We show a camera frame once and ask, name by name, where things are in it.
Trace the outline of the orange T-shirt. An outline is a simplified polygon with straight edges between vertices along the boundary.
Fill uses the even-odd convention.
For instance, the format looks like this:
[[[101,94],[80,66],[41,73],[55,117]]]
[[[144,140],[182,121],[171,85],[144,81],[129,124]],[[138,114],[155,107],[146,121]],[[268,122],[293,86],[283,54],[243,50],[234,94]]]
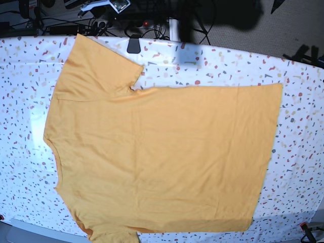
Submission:
[[[92,242],[247,230],[282,85],[132,90],[142,71],[88,37],[75,39],[44,131],[72,217]]]

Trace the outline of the white vertical post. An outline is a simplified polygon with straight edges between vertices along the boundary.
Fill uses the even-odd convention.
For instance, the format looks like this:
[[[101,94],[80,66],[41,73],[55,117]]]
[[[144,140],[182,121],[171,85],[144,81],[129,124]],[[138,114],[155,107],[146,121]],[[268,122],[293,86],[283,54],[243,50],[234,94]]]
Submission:
[[[180,42],[179,21],[177,19],[169,19],[169,34],[171,41]]]

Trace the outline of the terrazzo patterned tablecloth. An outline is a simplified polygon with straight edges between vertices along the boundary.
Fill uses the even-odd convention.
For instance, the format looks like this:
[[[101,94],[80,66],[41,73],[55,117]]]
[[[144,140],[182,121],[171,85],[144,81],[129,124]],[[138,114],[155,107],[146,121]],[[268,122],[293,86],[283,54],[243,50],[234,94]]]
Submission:
[[[323,206],[323,70],[221,47],[141,39],[96,41],[144,65],[136,88],[282,84],[278,129],[250,228],[240,233],[142,234],[142,242],[298,242],[300,224]],[[55,191],[53,154],[43,141],[47,111],[70,36],[1,39],[1,214],[13,226],[86,242]]]

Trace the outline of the black table clamp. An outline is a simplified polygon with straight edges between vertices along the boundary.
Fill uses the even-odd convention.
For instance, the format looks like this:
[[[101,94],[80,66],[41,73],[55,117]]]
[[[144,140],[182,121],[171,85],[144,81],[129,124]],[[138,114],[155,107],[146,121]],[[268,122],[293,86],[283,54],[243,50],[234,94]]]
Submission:
[[[129,38],[129,43],[127,47],[127,52],[129,54],[139,54],[141,52],[140,42],[139,39],[141,35],[133,34]]]

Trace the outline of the black power strip red switch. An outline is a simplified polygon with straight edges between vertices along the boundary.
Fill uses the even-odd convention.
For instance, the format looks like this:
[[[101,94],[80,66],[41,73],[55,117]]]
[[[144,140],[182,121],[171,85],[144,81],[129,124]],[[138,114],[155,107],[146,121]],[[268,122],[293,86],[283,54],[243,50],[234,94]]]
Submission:
[[[92,27],[107,27],[108,29],[144,28],[148,29],[153,26],[153,21],[148,20],[99,20],[96,19],[91,24]]]

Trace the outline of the red clamp bottom right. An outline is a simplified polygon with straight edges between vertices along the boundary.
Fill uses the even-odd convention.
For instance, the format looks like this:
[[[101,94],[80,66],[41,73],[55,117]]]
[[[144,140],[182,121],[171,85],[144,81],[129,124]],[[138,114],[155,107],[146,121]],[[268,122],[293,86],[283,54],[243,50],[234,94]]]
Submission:
[[[307,223],[304,222],[300,225],[301,229],[304,231],[304,236],[301,238],[300,242],[301,243],[316,243],[316,239],[312,234],[312,228],[309,228],[307,226]]]

